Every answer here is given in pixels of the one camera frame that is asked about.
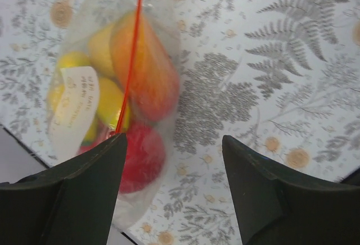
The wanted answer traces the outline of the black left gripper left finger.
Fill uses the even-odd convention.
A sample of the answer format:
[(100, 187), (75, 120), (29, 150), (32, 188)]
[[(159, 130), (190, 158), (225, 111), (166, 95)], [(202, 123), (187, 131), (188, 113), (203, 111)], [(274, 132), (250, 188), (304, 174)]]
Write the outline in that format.
[(1, 183), (1, 244), (106, 244), (127, 153), (115, 134), (15, 183)]

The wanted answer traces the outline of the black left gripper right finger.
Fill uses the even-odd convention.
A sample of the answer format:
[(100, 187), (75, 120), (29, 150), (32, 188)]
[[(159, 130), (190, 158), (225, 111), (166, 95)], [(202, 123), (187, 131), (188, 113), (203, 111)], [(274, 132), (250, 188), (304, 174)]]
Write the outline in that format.
[(359, 171), (322, 180), (230, 135), (222, 154), (243, 244), (359, 243)]

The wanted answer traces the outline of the red fake apple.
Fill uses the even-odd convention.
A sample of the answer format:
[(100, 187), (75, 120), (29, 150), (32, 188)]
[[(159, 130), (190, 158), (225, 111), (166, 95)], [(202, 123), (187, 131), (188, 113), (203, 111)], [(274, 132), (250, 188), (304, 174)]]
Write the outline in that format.
[(138, 192), (160, 175), (167, 153), (159, 133), (146, 124), (135, 122), (127, 131), (127, 155), (119, 192)]

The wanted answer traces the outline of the yellow fake banana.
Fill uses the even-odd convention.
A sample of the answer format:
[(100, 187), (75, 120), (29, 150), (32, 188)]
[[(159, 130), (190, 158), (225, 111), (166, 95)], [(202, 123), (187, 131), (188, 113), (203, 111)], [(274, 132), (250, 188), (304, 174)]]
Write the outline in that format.
[[(57, 63), (57, 67), (59, 69), (90, 65), (92, 64), (89, 56), (81, 51), (71, 51), (64, 54)], [(109, 128), (114, 130), (122, 110), (124, 95), (116, 82), (112, 81), (112, 78), (108, 78), (107, 76), (101, 74), (99, 85), (100, 99), (96, 115), (82, 141), (82, 146), (85, 147), (94, 145), (97, 140), (101, 139), (101, 129)]]

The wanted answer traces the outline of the orange fake mango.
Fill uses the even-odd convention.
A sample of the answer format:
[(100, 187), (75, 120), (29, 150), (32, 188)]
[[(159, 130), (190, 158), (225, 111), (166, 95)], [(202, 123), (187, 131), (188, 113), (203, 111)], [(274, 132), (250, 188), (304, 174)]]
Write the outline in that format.
[[(116, 23), (110, 38), (113, 68), (123, 87), (128, 80), (134, 22), (135, 13), (126, 13)], [(151, 121), (169, 116), (179, 97), (178, 72), (144, 16), (140, 18), (129, 96), (141, 114)]]

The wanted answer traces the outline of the clear zip top bag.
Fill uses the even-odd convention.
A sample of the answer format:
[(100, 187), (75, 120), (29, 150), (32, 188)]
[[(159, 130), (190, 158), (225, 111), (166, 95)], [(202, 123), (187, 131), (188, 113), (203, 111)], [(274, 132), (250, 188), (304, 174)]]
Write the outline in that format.
[(67, 29), (47, 95), (55, 164), (127, 137), (112, 222), (134, 225), (167, 169), (180, 94), (171, 0), (85, 0)]

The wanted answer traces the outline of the yellow fake lemon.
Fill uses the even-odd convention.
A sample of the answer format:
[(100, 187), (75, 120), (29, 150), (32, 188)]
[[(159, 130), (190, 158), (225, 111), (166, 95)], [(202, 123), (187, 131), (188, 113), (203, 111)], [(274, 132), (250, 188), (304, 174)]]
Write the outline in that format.
[(114, 25), (113, 22), (98, 30), (90, 37), (87, 43), (91, 64), (99, 73), (108, 78), (115, 77), (109, 45)]

